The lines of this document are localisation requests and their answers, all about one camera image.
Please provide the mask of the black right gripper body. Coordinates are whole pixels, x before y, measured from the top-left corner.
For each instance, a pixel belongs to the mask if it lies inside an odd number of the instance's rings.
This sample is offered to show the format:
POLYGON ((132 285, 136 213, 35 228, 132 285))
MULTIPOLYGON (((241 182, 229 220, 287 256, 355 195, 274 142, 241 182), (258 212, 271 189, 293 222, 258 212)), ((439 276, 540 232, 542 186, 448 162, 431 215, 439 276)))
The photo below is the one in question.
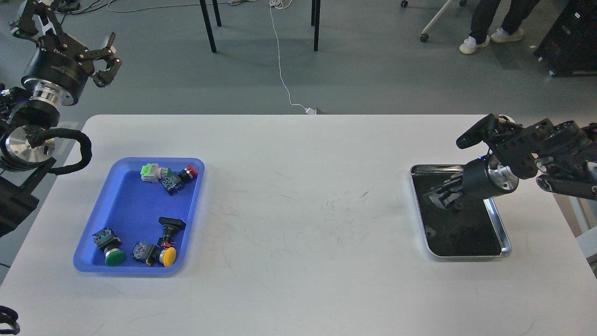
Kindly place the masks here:
POLYGON ((468 162, 463 170, 463 196, 488 199, 513 193, 520 179, 503 165, 495 155, 489 154, 468 162))

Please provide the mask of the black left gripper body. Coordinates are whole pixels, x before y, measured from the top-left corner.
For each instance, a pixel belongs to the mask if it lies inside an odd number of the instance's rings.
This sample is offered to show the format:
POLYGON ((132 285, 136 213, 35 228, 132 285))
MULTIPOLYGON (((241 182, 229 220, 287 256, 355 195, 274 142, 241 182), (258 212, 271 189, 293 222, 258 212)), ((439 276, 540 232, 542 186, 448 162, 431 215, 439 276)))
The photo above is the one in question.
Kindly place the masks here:
POLYGON ((94 72, 90 60, 68 57, 55 50, 37 49, 21 83, 31 94, 31 100, 55 107, 72 106, 79 102, 87 80, 94 72))

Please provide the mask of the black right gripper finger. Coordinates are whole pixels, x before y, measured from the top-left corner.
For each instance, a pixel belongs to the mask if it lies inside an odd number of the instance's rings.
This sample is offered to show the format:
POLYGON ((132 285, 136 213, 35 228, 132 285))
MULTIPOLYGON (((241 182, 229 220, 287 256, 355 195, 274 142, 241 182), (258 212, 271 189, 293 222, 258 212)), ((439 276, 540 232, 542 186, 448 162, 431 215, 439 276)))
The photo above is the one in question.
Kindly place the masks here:
POLYGON ((461 198, 450 198, 450 199, 437 199, 437 198, 428 198, 434 206, 439 209, 444 209, 450 211, 452 213, 459 213, 460 211, 456 211, 454 209, 454 205, 457 203, 461 203, 461 198))
POLYGON ((460 198, 464 196, 464 172, 451 175, 450 178, 430 188, 423 195, 427 198, 437 199, 460 198))

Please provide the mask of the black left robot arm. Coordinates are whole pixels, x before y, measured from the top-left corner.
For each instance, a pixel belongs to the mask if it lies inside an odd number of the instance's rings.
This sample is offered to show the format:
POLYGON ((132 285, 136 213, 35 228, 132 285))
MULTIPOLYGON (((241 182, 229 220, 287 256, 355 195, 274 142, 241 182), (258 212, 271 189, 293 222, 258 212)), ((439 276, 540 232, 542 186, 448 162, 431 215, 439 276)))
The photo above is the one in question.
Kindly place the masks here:
POLYGON ((58 128, 58 108, 79 102, 91 78, 103 88, 115 78, 121 60, 113 47, 112 33, 102 49, 92 50, 66 34, 56 17, 57 0, 26 0, 11 33, 32 41, 36 52, 21 79, 21 87, 1 86, 1 168, 31 171, 19 186, 1 179, 1 234, 14 231, 39 204, 33 196, 45 175, 65 175, 85 168, 92 158, 92 144, 81 131, 58 128), (81 160, 55 167, 55 140, 76 140, 81 160))

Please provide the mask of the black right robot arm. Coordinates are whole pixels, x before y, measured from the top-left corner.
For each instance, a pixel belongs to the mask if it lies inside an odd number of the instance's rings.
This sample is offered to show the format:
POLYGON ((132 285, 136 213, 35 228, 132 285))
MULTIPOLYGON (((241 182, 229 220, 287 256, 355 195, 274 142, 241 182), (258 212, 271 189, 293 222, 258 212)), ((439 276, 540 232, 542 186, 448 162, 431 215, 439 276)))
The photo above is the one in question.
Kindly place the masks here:
POLYGON ((460 149, 480 142, 486 155, 430 189, 425 196, 437 208, 460 212, 466 198, 489 199, 513 193, 520 180, 535 178, 549 193, 596 199, 596 124, 575 121, 554 125, 544 119, 529 127, 508 116, 487 115, 456 140, 460 149))

